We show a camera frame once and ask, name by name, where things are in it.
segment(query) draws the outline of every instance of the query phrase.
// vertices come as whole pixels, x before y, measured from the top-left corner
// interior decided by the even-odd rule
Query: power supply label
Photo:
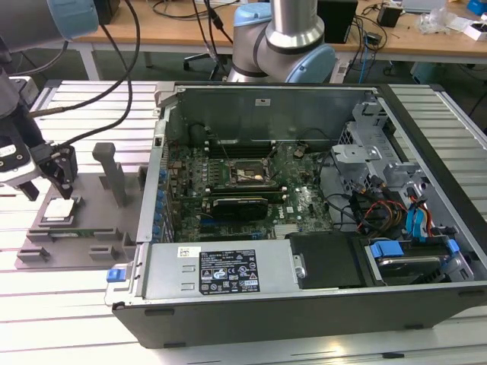
[[[256,251],[199,253],[199,292],[203,295],[260,291]]]

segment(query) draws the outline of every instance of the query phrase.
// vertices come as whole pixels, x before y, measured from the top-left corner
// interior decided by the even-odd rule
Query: motherboard
[[[174,242],[273,240],[332,229],[316,177],[322,153],[283,142],[269,144],[263,157],[217,148],[170,144],[163,168]]]

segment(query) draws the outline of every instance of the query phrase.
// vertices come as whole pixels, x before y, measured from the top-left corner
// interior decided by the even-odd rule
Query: workbench
[[[38,110],[87,100],[111,84],[109,81],[63,81],[59,86],[44,89],[33,108]],[[112,141],[116,145],[115,159],[126,173],[135,172],[139,164],[148,162],[157,120],[153,113],[155,86],[155,81],[134,82],[135,101],[129,118],[113,130],[75,144],[80,173],[102,172],[91,156],[97,141]],[[169,95],[173,83],[164,83],[163,90]],[[102,101],[84,109],[43,117],[37,123],[45,139],[65,141],[117,119],[125,109],[126,100],[127,86],[123,84]],[[444,133],[478,132],[470,124],[468,127],[453,125],[454,121],[448,120],[451,125],[439,125],[434,120],[428,122],[427,116],[425,118],[422,130],[442,128]],[[444,134],[433,132],[430,135],[428,140],[434,146],[448,141]],[[15,270],[17,251],[24,243],[26,230],[33,223],[49,186],[46,180],[34,183],[41,193],[36,202],[29,202],[12,188],[0,187],[1,364],[86,365],[109,360],[111,363],[143,365],[338,362],[453,365],[482,363],[487,358],[487,306],[469,309],[433,329],[146,350],[105,304],[105,270]],[[402,355],[404,358],[387,359]]]
[[[466,9],[467,0],[449,3],[448,9],[461,17],[478,19]],[[177,21],[155,14],[151,6],[145,0],[132,0],[141,23],[142,46],[146,65],[151,64],[151,52],[181,52],[202,53],[206,52],[197,21]],[[357,14],[371,4],[378,3],[372,0],[360,0]],[[234,5],[219,8],[224,22],[225,30],[232,36]],[[194,13],[193,5],[189,0],[178,0],[168,5],[167,12],[174,15]],[[368,17],[377,18],[377,11],[372,11]],[[487,63],[487,42],[475,42],[463,33],[451,31],[450,34],[421,35],[415,27],[418,15],[404,14],[400,17],[394,28],[386,28],[388,41],[386,46],[377,54],[377,60],[410,61],[410,62],[444,62],[444,63]],[[208,22],[203,21],[202,26],[208,35]],[[119,44],[122,51],[133,51],[135,48],[135,27],[132,15],[124,1],[120,3],[120,9],[107,26],[113,38]],[[365,21],[366,30],[382,33],[371,22]],[[221,32],[215,30],[215,43],[218,52],[231,54],[232,47]],[[342,83],[347,64],[353,59],[358,48],[358,31],[352,27],[349,40],[345,44],[333,44],[336,51],[337,63],[332,73],[331,82]],[[46,48],[61,48],[62,44],[46,45]],[[94,56],[94,51],[113,50],[105,34],[101,29],[89,36],[84,36],[70,43],[69,49],[80,52],[88,78],[100,80],[100,72]]]

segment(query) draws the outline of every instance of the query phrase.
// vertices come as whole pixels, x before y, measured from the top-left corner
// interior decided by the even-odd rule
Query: blue latch
[[[372,255],[376,259],[384,256],[404,256],[404,251],[399,241],[377,241],[373,245],[371,245],[371,250]]]
[[[456,240],[448,240],[448,248],[450,249],[452,255],[460,251],[460,247],[458,246]]]
[[[124,268],[111,268],[107,273],[107,283],[121,283],[125,281]]]

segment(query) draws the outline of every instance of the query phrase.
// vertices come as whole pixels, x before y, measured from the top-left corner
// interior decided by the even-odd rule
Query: wooden table
[[[378,0],[360,0],[357,14]],[[142,46],[141,51],[145,53],[147,63],[150,63],[150,52],[206,52],[202,41],[201,33],[196,21],[177,21],[155,14],[145,0],[132,0],[141,23]],[[462,17],[478,19],[473,13],[466,9],[467,0],[450,3],[449,9]],[[228,34],[233,33],[233,18],[236,6],[219,8]],[[174,15],[194,13],[190,0],[178,0],[170,3],[167,12]],[[377,11],[372,11],[369,18],[376,19]],[[386,46],[377,54],[377,59],[414,61],[414,62],[446,62],[446,63],[487,63],[487,43],[475,42],[462,33],[451,31],[447,34],[422,35],[415,27],[418,15],[404,14],[396,27],[386,28],[388,41]],[[208,22],[202,22],[205,33],[208,36]],[[120,9],[108,27],[114,39],[119,43],[121,50],[133,50],[135,44],[135,27],[132,15],[124,2],[121,2]],[[382,33],[371,22],[365,21],[366,30]],[[231,54],[230,42],[224,38],[221,32],[215,30],[215,42],[218,52]],[[337,54],[337,63],[333,71],[332,82],[343,81],[343,70],[353,58],[358,48],[358,31],[353,27],[349,40],[346,44],[334,44]],[[81,53],[88,77],[91,80],[100,80],[100,74],[94,61],[93,51],[113,49],[108,43],[103,31],[98,30],[89,36],[77,39],[71,44],[72,49]]]

